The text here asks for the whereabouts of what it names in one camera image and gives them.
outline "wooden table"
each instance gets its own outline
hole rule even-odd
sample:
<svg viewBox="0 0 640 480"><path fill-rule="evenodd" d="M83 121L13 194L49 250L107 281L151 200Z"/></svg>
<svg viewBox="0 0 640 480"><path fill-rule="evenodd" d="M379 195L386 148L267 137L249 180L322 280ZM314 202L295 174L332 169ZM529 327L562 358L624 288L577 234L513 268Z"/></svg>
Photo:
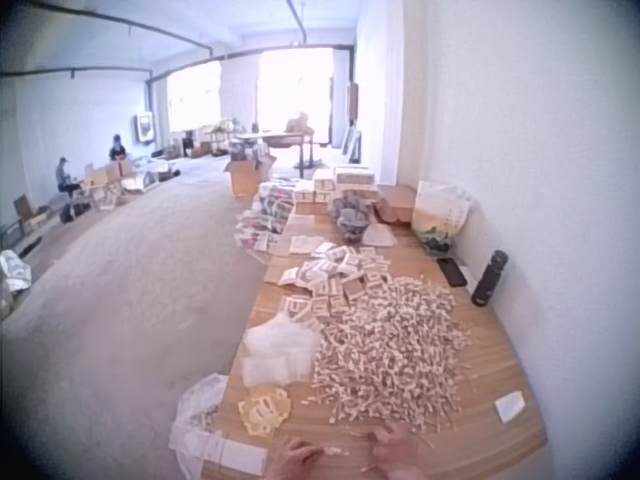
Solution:
<svg viewBox="0 0 640 480"><path fill-rule="evenodd" d="M339 242L335 227L326 215L326 207L306 205L298 208L287 223L282 242L274 256L260 289L248 327L271 319L283 295L302 292L292 287L278 287L270 282L280 278L292 266L302 265L306 256L287 253L294 235L320 235ZM436 262L428 257L411 231L406 227L392 227L398 245L378 248L378 253L392 261L394 276L410 276L425 281L446 284ZM461 363L469 365L469 381L463 381L459 394L461 412L452 414L455 430L442 422L440 433L426 432L426 442L418 440L421 467L429 480L487 478L501 472L540 450L547 443L545 427L537 403L515 353L492 311L471 304L465 289L453 289L457 306L453 317L466 327L475 344L461 352ZM365 431L380 421L341 421L329 425L331 406L304 406L300 400L312 395L309 383L295 383L286 387L293 400L291 416L277 430L274 438L250 437L238 414L237 404L249 394L242 384L241 359L245 356L241 346L229 377L229 386L220 405L214 428L222 430L228 438L250 445L271 448L283 436L295 435L321 446L338 446L350 452L346 457L324 457L311 475L312 479L375 479L373 471L361 473L369 465L369 445L366 439L346 434L347 429ZM494 407L498 398L521 390L527 406L510 423L501 423ZM255 478L205 462L203 479Z"/></svg>
<svg viewBox="0 0 640 480"><path fill-rule="evenodd" d="M234 138L242 141L242 142L253 142L256 140L264 140L265 142L269 142L269 140L287 140L287 139L299 139L298 145L300 146L300 163L298 164L298 168L300 171L300 178L304 178L304 139L305 137L309 137L309 167L313 168L313 135L308 135L302 132L259 132L259 133L241 133L236 135Z"/></svg>

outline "concrete floor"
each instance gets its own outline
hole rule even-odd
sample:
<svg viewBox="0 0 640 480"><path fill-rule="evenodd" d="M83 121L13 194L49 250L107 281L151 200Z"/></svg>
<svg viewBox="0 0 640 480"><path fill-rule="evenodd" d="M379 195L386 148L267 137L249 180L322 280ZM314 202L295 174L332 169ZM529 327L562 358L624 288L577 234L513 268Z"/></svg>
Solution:
<svg viewBox="0 0 640 480"><path fill-rule="evenodd" d="M2 408L53 477L182 478L178 399L228 373L264 275L234 242L247 202L225 163L188 161L38 247L44 273L2 323Z"/></svg>

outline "black phone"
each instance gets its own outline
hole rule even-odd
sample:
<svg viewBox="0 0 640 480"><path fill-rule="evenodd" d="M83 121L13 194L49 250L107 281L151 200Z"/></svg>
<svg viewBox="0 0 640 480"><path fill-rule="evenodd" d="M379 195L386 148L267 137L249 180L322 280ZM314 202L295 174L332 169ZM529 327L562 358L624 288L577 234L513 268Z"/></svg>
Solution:
<svg viewBox="0 0 640 480"><path fill-rule="evenodd" d="M439 258L438 266L440 267L440 270L442 270L442 273L450 286L467 286L467 279L464 278L464 275L460 271L460 267L458 267L457 262L453 258Z"/></svg>

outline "ceiling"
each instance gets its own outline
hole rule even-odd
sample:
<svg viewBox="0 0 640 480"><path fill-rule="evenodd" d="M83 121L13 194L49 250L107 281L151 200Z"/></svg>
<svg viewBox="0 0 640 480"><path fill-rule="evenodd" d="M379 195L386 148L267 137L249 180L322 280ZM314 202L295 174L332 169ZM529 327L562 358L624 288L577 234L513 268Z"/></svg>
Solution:
<svg viewBox="0 0 640 480"><path fill-rule="evenodd" d="M44 0L123 17L213 46L295 30L285 0ZM306 29L355 29L363 0L294 0ZM195 47L127 25L17 6L1 32L4 71L88 65L148 67Z"/></svg>

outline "hand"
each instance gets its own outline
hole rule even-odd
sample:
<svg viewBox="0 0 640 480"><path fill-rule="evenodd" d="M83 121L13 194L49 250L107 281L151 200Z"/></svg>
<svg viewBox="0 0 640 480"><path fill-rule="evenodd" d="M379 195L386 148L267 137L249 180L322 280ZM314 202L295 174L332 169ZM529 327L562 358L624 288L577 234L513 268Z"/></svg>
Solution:
<svg viewBox="0 0 640 480"><path fill-rule="evenodd" d="M404 425L387 423L370 434L374 466L389 480L424 480L418 468L418 451L414 438Z"/></svg>
<svg viewBox="0 0 640 480"><path fill-rule="evenodd" d="M304 480L324 449L299 438L285 438L271 452L264 480Z"/></svg>

